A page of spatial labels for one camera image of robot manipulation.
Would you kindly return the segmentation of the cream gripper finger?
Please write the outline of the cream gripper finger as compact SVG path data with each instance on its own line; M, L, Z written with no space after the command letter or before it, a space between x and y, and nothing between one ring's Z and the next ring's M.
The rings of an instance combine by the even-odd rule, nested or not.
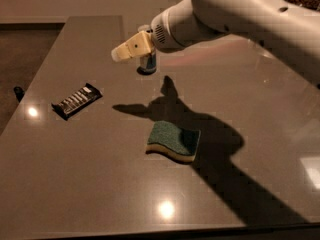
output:
M117 46L111 51L111 57L115 62L125 61L131 58L143 57L152 53L154 45L151 34L141 31Z

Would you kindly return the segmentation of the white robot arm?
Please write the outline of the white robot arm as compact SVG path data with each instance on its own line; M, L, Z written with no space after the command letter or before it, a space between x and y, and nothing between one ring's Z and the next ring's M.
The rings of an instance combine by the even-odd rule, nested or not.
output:
M228 34L260 45L320 84L320 14L285 0L182 0L112 50L116 62L181 51Z

